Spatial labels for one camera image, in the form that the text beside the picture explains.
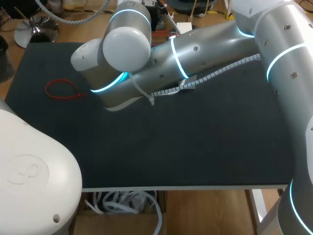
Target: black chair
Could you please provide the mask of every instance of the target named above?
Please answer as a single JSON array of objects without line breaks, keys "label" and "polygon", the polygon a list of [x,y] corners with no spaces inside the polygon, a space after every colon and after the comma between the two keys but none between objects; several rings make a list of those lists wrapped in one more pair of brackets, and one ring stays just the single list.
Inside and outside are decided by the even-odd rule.
[{"label": "black chair", "polygon": [[54,42],[58,35],[58,24],[49,17],[38,16],[40,7],[35,0],[0,0],[1,10],[11,19],[24,19],[14,32],[16,43],[25,48],[28,43]]},{"label": "black chair", "polygon": [[[211,9],[216,2],[217,0],[210,0],[207,10]],[[190,16],[194,6],[194,0],[167,0],[167,4],[177,13]],[[193,15],[205,15],[206,4],[207,0],[197,0]]]}]

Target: wooden floor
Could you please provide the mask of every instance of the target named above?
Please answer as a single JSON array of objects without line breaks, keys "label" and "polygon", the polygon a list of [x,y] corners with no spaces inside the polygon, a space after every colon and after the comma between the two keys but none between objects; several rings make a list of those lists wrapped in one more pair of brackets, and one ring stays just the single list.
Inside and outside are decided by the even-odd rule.
[{"label": "wooden floor", "polygon": [[[89,0],[88,9],[98,8],[103,1]],[[215,10],[224,10],[224,0],[217,2]],[[67,16],[67,20],[86,18],[89,14]],[[86,42],[102,38],[111,15],[100,15],[91,22],[80,25],[60,24],[58,42]],[[186,22],[187,17],[176,15],[176,21]],[[207,14],[194,18],[193,24],[206,26],[225,22],[223,15]],[[20,21],[8,23],[3,30],[13,29]],[[9,44],[8,53],[17,69],[24,49],[16,45],[13,31],[0,32]],[[0,97],[5,98],[12,80],[0,84]],[[275,190],[264,191],[268,209],[277,200]],[[167,232],[170,235],[252,235],[254,227],[246,194],[243,190],[224,191],[169,191],[167,198]]]}]

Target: red zip tie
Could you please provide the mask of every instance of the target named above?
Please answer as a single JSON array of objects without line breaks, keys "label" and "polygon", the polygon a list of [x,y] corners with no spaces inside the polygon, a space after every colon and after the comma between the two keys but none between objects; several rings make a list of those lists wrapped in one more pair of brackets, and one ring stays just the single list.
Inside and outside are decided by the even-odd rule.
[{"label": "red zip tie", "polygon": [[[75,95],[70,95],[70,96],[55,96],[55,95],[51,95],[49,92],[48,92],[48,87],[54,83],[57,83],[57,82],[67,82],[69,83],[74,89],[75,89],[75,92],[76,94]],[[51,98],[54,98],[54,99],[75,99],[75,98],[78,98],[78,97],[81,97],[81,96],[85,96],[86,94],[82,94],[82,93],[78,93],[78,90],[76,88],[76,86],[69,80],[67,79],[55,79],[51,82],[49,82],[46,86],[45,86],[45,93],[51,97]]]}]

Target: black table mat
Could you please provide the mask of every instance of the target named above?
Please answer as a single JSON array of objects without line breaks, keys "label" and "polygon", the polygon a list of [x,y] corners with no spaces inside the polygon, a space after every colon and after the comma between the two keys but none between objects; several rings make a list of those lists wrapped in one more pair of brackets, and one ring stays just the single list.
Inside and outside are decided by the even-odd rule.
[{"label": "black table mat", "polygon": [[[288,128],[261,62],[225,72],[195,90],[157,97],[155,106],[141,98],[110,112],[71,66],[80,45],[30,44],[6,102],[73,153],[83,188],[290,182]],[[87,95],[48,97],[46,84],[58,78]],[[73,94],[67,84],[50,91]]]}]

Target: blue led ring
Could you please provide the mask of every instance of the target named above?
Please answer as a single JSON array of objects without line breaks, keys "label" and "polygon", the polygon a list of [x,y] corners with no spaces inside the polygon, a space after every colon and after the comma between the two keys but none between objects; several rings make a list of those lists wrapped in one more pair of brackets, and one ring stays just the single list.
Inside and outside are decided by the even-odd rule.
[{"label": "blue led ring", "polygon": [[177,56],[177,53],[176,53],[176,50],[175,50],[175,47],[174,47],[174,38],[171,39],[171,47],[172,47],[174,58],[176,60],[177,66],[178,66],[181,74],[184,76],[184,78],[186,78],[186,79],[189,78],[187,76],[187,74],[185,73],[185,71],[182,69],[182,66],[181,66],[181,64],[179,62],[179,59],[178,59],[178,56]]},{"label": "blue led ring", "polygon": [[292,191],[292,182],[293,182],[293,180],[291,181],[291,184],[290,184],[289,194],[290,194],[290,202],[291,202],[291,206],[292,206],[293,212],[294,212],[295,216],[297,217],[297,219],[299,220],[299,222],[301,223],[301,225],[306,229],[306,231],[308,231],[308,233],[310,235],[313,235],[313,232],[305,225],[305,223],[302,221],[302,219],[300,218],[297,210],[294,207],[293,199],[292,199],[292,193],[291,193],[291,191]]},{"label": "blue led ring", "polygon": [[312,46],[311,44],[309,43],[301,43],[301,44],[298,44],[298,45],[295,45],[293,47],[290,47],[288,48],[287,50],[284,50],[282,53],[280,53],[279,55],[277,55],[275,57],[275,59],[273,59],[273,61],[271,62],[271,64],[269,65],[268,67],[268,71],[266,72],[266,78],[268,80],[268,75],[269,75],[269,71],[271,70],[271,68],[273,67],[273,65],[276,63],[277,60],[279,60],[282,56],[286,55],[288,52],[291,52],[295,49],[298,49],[300,47],[308,47],[308,46]]},{"label": "blue led ring", "polygon": [[127,75],[127,73],[123,72],[112,83],[110,83],[109,85],[107,85],[107,86],[105,86],[105,87],[103,87],[101,89],[91,90],[91,91],[94,92],[94,93],[105,91],[106,89],[108,89],[108,88],[114,86],[116,83],[118,83],[124,77],[124,75]]},{"label": "blue led ring", "polygon": [[116,13],[111,17],[110,22],[111,22],[111,20],[112,20],[116,15],[118,15],[119,13],[125,12],[125,11],[133,11],[133,12],[138,13],[139,15],[143,16],[143,17],[146,19],[146,21],[148,22],[148,24],[151,26],[151,24],[150,24],[148,18],[147,18],[144,14],[142,14],[142,13],[139,12],[139,11],[132,10],[132,9],[125,9],[125,10],[121,10],[121,11],[116,12]]}]

